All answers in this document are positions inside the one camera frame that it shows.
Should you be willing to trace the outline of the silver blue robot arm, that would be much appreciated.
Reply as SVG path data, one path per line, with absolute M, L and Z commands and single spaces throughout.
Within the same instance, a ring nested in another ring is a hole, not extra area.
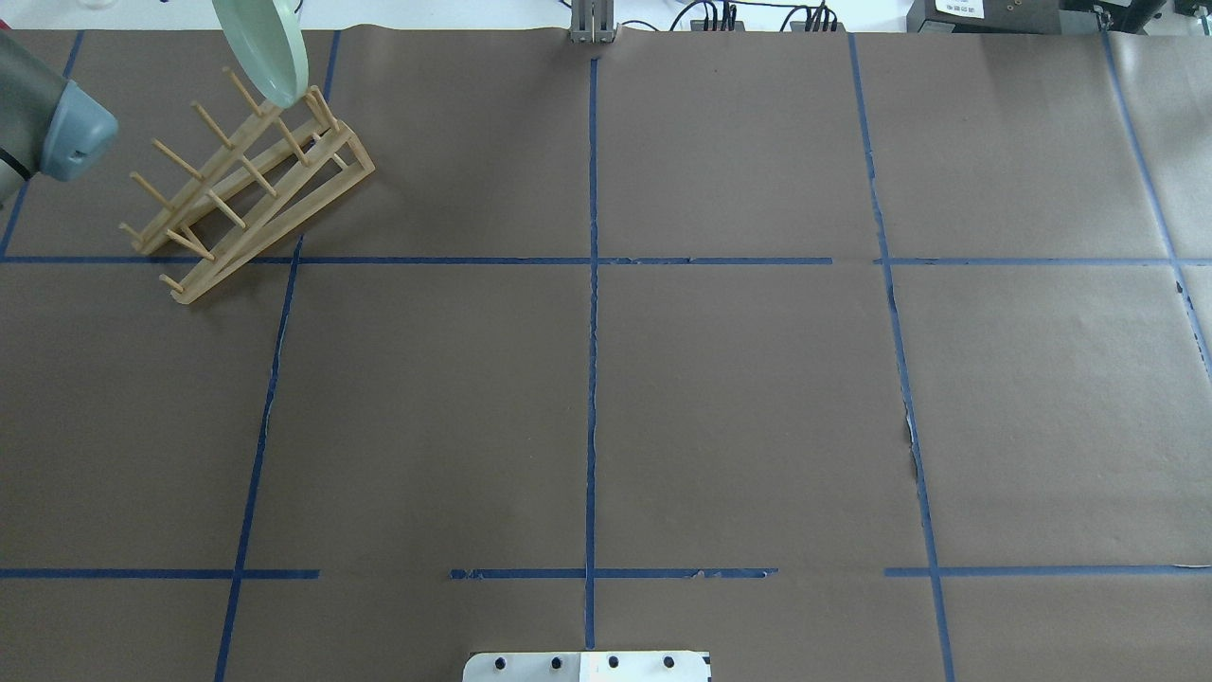
M 78 180 L 116 142 L 118 119 L 78 82 L 1 38 L 1 199 L 38 174 Z

